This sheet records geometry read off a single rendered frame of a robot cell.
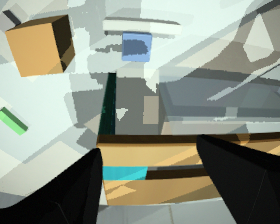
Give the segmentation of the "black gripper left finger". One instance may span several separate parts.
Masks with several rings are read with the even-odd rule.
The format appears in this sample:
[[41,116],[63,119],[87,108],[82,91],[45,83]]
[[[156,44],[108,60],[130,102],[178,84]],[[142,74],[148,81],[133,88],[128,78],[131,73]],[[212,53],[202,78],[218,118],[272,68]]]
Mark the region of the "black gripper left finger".
[[101,151],[92,148],[39,191],[0,208],[0,224],[96,224],[101,187]]

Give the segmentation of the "tan cube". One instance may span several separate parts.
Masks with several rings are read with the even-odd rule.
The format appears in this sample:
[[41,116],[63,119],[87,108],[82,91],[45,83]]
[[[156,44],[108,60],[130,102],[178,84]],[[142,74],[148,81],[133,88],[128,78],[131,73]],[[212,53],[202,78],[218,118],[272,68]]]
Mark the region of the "tan cube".
[[7,29],[7,43],[21,77],[65,71],[76,56],[69,21],[67,14],[59,14]]

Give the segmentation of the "small green block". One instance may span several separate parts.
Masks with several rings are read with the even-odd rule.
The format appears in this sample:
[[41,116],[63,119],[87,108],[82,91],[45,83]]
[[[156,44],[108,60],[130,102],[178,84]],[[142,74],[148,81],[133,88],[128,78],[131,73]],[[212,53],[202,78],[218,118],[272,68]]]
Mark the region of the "small green block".
[[17,134],[24,134],[27,131],[25,124],[5,107],[0,109],[0,119]]

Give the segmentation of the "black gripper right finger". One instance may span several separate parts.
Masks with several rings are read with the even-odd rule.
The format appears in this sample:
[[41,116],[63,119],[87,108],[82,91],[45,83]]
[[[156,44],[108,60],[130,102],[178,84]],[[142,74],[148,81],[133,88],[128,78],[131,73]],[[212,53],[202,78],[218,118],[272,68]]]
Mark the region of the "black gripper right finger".
[[196,151],[236,224],[280,224],[280,156],[197,134]]

